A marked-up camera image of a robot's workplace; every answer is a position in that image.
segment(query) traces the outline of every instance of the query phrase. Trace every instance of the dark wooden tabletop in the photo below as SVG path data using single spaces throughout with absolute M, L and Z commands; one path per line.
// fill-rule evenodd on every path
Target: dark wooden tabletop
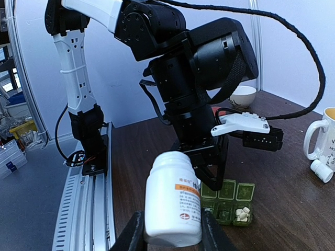
M 259 92 L 251 110 L 278 115 L 301 107 Z M 321 115 L 271 121 L 283 129 L 277 152 L 254 150 L 230 137 L 225 178 L 256 184 L 254 218 L 248 227 L 224 226 L 238 250 L 335 250 L 335 180 L 323 184 L 303 154 L 305 132 Z M 117 235 L 135 211 L 144 210 L 146 180 L 154 159 L 176 140 L 158 119 L 113 131 L 113 188 Z M 149 250 L 171 250 L 149 247 Z M 174 250 L 198 250 L 197 247 Z

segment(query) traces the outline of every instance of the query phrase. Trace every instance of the gray floor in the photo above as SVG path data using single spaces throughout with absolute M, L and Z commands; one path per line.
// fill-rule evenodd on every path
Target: gray floor
M 75 140 L 61 143 L 66 154 Z M 49 251 L 68 168 L 55 144 L 27 153 L 28 163 L 0 180 L 0 250 Z

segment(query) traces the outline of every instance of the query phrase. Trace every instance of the green pill organizer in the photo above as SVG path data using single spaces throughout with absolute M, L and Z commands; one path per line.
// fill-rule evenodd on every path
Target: green pill organizer
M 219 224 L 234 226 L 248 226 L 253 217 L 251 201 L 255 191 L 255 184 L 236 183 L 235 180 L 225 179 L 220 191 L 212 191 L 205 184 L 201 184 L 201 206 L 210 211 Z M 250 209 L 248 221 L 237 221 L 236 209 Z

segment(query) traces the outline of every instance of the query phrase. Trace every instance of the pill bottle label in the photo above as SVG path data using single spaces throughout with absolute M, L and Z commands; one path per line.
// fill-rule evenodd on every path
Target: pill bottle label
M 198 226 L 201 221 L 200 193 L 197 181 L 179 178 L 175 184 L 175 192 L 179 196 L 178 215 L 181 223 Z

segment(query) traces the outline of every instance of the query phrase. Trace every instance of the pill bottle cap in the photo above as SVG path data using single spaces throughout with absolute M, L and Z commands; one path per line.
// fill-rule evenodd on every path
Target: pill bottle cap
M 155 159 L 150 174 L 158 169 L 168 166 L 188 169 L 194 173 L 191 160 L 186 154 L 178 151 L 171 151 L 162 153 Z
M 330 181 L 333 177 L 333 170 L 323 164 L 320 160 L 316 159 L 312 162 L 310 169 L 321 179 L 324 183 Z

